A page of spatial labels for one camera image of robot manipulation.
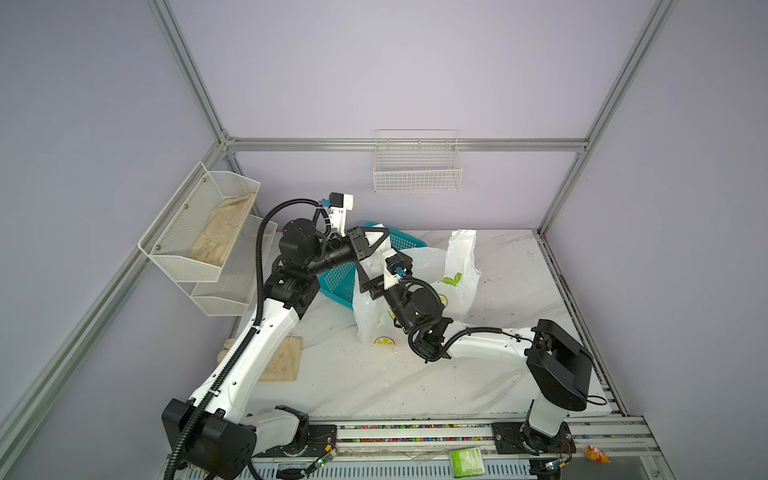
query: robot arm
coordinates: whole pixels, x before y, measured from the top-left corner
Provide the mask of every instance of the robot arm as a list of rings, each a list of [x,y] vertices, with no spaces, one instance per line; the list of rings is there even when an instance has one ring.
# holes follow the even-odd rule
[[[501,329],[467,326],[443,317],[434,289],[410,275],[410,257],[383,246],[388,229],[344,231],[346,211],[352,207],[349,195],[331,194],[323,206],[331,211],[330,216],[324,214],[326,221],[338,232],[321,233],[307,219],[286,224],[280,259],[263,284],[263,318],[257,319],[254,313],[220,365],[187,402],[174,399],[164,410],[168,439],[176,446],[174,453],[179,452],[176,460],[171,456],[166,478],[172,478],[169,472],[180,459],[229,480],[240,474],[254,452],[284,445],[286,452],[300,453],[306,445],[306,414],[278,406],[267,414],[245,418],[245,408],[270,358],[317,294],[317,275],[348,262],[356,264],[361,293],[373,299],[385,297],[396,325],[409,337],[409,346],[426,362],[472,356],[526,363],[541,393],[528,412],[524,447],[534,455],[546,452],[546,439],[558,434],[568,412],[586,408],[592,368],[589,353],[549,320],[540,320],[533,329]],[[364,260],[375,260],[372,263],[378,268],[366,271]]]

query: marble surface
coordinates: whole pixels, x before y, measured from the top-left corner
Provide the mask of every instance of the marble surface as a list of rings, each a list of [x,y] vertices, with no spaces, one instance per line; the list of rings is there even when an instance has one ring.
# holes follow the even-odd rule
[[[447,248],[450,230],[416,230],[430,247]],[[276,242],[271,257],[276,256]],[[482,271],[467,323],[535,326],[551,319],[578,338],[530,230],[479,230],[475,265]],[[426,365],[407,345],[364,345],[353,312],[318,294],[291,333],[303,337],[295,382],[259,382],[248,409],[285,404],[313,419],[450,419],[524,415],[538,387],[528,368],[484,359]],[[601,395],[592,374],[590,394]],[[589,405],[580,415],[605,415]]]

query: white wire basket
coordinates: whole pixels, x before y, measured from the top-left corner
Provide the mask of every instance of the white wire basket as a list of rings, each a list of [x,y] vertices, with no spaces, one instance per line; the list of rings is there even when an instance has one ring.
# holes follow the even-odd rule
[[[377,130],[373,188],[380,193],[458,192],[457,130]]]
[[[203,176],[197,181],[184,205],[174,215],[168,227],[154,245],[144,249],[145,238],[149,230],[139,241],[139,248],[152,262],[174,282],[217,282],[227,266],[235,238],[243,229],[247,216],[232,230],[227,251],[222,255],[220,265],[206,263],[189,258],[190,248],[205,228],[211,212],[227,198],[253,194],[246,211],[251,211],[260,183],[228,171],[208,171],[205,166]]]
[[[189,297],[208,316],[244,315],[256,293],[256,232],[259,217],[249,215],[237,238],[230,259],[216,283],[198,283]],[[261,258],[266,262],[277,231],[277,223],[269,222],[264,230]]]

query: light purple wall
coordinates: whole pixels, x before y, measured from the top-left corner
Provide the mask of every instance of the light purple wall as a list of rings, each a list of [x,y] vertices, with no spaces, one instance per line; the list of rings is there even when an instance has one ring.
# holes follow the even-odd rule
[[[355,196],[348,225],[369,220],[397,229],[537,227],[573,161],[571,152],[462,152],[462,185],[452,194],[377,194],[373,153],[240,152],[246,176],[261,182],[262,214],[296,197]],[[283,222],[311,215],[292,207]]]
[[[212,138],[145,0],[4,2],[0,112],[5,421]],[[157,474],[229,320],[149,269],[13,478]]]
[[[765,477],[766,25],[681,0],[549,235],[678,480]]]
[[[653,0],[174,0],[239,137],[583,137]]]

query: plastic bag with green leaf print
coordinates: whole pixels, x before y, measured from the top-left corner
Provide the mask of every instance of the plastic bag with green leaf print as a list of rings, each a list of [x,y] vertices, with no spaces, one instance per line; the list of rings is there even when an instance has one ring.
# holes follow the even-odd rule
[[[413,276],[429,282],[442,298],[442,315],[458,321],[466,318],[480,280],[481,272],[475,268],[475,234],[475,230],[453,232],[448,250],[420,247],[402,251],[413,258]],[[355,280],[353,309],[360,340],[368,344],[406,344],[405,334],[392,323],[394,316],[386,300],[371,300],[368,293],[359,293]]]

